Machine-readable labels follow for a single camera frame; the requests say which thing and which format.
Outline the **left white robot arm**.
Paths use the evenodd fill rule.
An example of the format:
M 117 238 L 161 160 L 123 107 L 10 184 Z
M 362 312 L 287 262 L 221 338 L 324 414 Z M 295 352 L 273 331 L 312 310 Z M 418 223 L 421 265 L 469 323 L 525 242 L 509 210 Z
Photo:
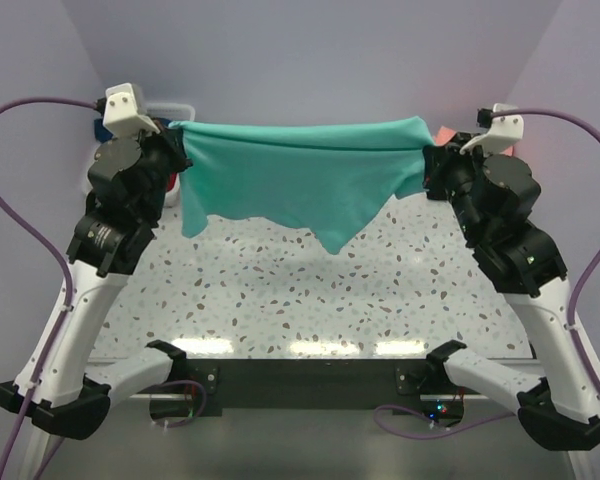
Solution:
M 14 380 L 0 383 L 1 408 L 51 435 L 84 440 L 132 395 L 185 385 L 185 353 L 161 340 L 94 373 L 86 367 L 107 314 L 155 238 L 170 177 L 191 165 L 179 129 L 98 147 L 85 214 L 62 258 L 69 277 L 29 362 Z

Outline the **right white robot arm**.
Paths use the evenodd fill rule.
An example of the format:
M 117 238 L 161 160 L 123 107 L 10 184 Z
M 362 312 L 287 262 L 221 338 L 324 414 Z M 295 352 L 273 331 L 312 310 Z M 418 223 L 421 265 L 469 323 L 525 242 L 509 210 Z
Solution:
M 457 134 L 424 147 L 423 186 L 428 199 L 451 205 L 479 269 L 521 321 L 543 373 L 522 373 L 450 340 L 427 354 L 426 382 L 439 393 L 459 386 L 499 403 L 549 451 L 590 451 L 600 444 L 600 361 L 568 311 L 559 249 L 529 219 L 541 187 L 523 160 L 468 150 L 471 139 Z

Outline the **teal t-shirt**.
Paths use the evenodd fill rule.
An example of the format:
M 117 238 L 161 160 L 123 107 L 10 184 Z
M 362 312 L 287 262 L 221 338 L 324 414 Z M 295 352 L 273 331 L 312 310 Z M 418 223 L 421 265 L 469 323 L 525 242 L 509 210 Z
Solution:
M 264 218 L 310 230 L 337 254 L 391 197 L 423 190 L 418 116 L 383 123 L 273 127 L 175 121 L 191 167 L 179 176 L 182 233 L 201 234 L 211 215 Z

